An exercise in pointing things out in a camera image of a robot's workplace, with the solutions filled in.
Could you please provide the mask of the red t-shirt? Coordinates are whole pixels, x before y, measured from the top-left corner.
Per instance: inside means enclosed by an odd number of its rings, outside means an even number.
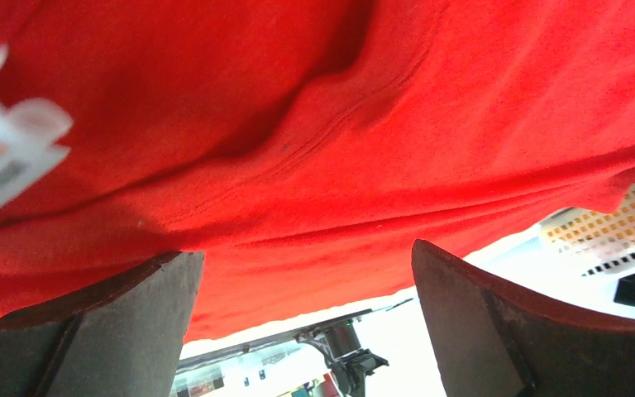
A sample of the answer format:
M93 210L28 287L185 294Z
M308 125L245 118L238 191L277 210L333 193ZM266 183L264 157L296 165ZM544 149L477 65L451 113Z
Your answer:
M0 1L73 120L0 209L0 318L202 251L187 340L409 287L635 182L635 1Z

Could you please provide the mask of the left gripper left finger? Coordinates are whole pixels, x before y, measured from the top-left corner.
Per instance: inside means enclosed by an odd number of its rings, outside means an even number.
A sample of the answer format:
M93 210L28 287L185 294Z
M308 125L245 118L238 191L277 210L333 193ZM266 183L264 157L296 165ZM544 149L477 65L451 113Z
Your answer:
M154 257L0 318L0 396L166 396L203 273Z

